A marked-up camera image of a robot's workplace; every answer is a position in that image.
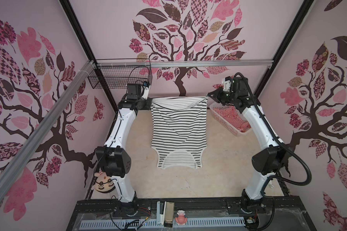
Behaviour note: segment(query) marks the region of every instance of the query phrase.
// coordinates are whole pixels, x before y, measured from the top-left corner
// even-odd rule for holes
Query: butterfly decal
[[[93,121],[103,118],[102,110],[105,107],[102,103],[99,103],[99,100],[95,96],[94,96],[94,100],[95,100],[95,105],[97,106],[97,111],[94,113]]]

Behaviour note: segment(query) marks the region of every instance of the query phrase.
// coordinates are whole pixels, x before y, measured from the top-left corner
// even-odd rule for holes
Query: pink wall
[[[57,0],[0,1],[0,171],[86,61]],[[0,230],[66,228],[113,116],[86,80],[0,204]]]
[[[150,59],[157,56],[156,61],[188,61],[191,60],[189,54],[192,51],[193,60],[202,60],[210,55],[211,60],[216,60],[222,54],[233,52],[237,52],[236,57],[241,59],[272,59],[302,1],[128,0],[111,2],[102,0],[95,4],[82,0],[71,1],[71,3],[96,58],[135,58],[139,55],[139,57],[144,57],[142,54],[145,53]],[[146,11],[159,12],[162,17],[151,17]],[[193,30],[180,28],[169,31],[165,27],[167,25],[180,27],[180,22],[188,21],[185,21],[188,15],[194,22]],[[187,47],[193,44],[195,35],[203,28],[204,21],[207,22],[208,28],[203,37],[196,38],[195,45],[198,47],[185,49],[184,44]],[[219,42],[222,28],[227,23],[231,23],[231,27],[221,37],[223,41]],[[239,34],[235,38],[228,37],[234,29],[240,30]],[[149,32],[149,36],[146,36],[145,40],[150,40],[151,44],[139,38],[136,30],[143,34]],[[159,38],[156,33],[165,33],[169,36]],[[221,45],[221,43],[230,41],[233,46]],[[159,43],[167,48],[167,52],[164,48],[161,50],[158,48]],[[180,52],[183,52],[183,55],[181,58],[177,58]],[[176,68],[156,69],[152,70],[153,83],[150,96],[207,95],[208,92],[214,90],[213,85],[220,84],[222,78],[234,75],[237,71],[241,71],[249,78],[250,86],[255,89],[266,68],[266,66],[227,67],[219,71],[206,67],[180,68],[180,74],[177,76],[175,76]],[[194,71],[196,76],[188,76],[189,71]],[[165,72],[168,72],[167,78],[163,76]],[[124,91],[112,90],[112,93],[119,101]]]
[[[309,185],[290,185],[292,194],[317,230],[337,231],[347,230],[347,0],[329,2],[315,3],[260,101],[277,134],[312,171]],[[293,158],[289,170],[291,179],[305,180]]]

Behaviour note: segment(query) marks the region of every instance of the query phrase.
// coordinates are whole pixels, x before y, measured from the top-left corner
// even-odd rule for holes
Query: wire mesh basket
[[[93,89],[126,89],[127,84],[149,82],[152,68],[149,59],[97,59],[97,68],[88,76]]]

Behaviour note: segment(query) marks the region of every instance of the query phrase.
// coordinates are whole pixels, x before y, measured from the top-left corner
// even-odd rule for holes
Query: plush toy
[[[184,225],[188,221],[188,219],[184,216],[185,215],[184,210],[178,210],[177,215],[179,215],[178,217],[175,217],[177,224]]]
[[[112,179],[107,176],[105,172],[99,171],[99,173],[95,173],[94,176],[97,177],[97,181],[91,187],[92,190],[95,189],[101,193],[110,193],[116,188]]]

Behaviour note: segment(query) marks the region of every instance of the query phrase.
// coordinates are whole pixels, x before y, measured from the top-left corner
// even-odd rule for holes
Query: plastic basket
[[[218,103],[213,103],[209,106],[212,116],[218,121],[220,122],[224,127],[226,127],[231,133],[233,133],[235,136],[242,136],[247,134],[248,132],[250,132],[252,130],[252,128],[247,128],[247,130],[245,132],[241,132],[240,130],[238,130],[236,127],[234,127],[233,125],[231,125],[231,123],[229,123],[227,120],[225,120],[222,116],[220,116],[219,113],[214,111],[214,108],[219,108],[219,109],[223,109],[223,108],[228,108],[229,106],[223,106],[222,104],[218,104]],[[240,114],[238,112],[238,110],[236,110],[236,112],[238,113],[238,116],[241,117],[241,119],[243,121],[247,121],[242,114]]]

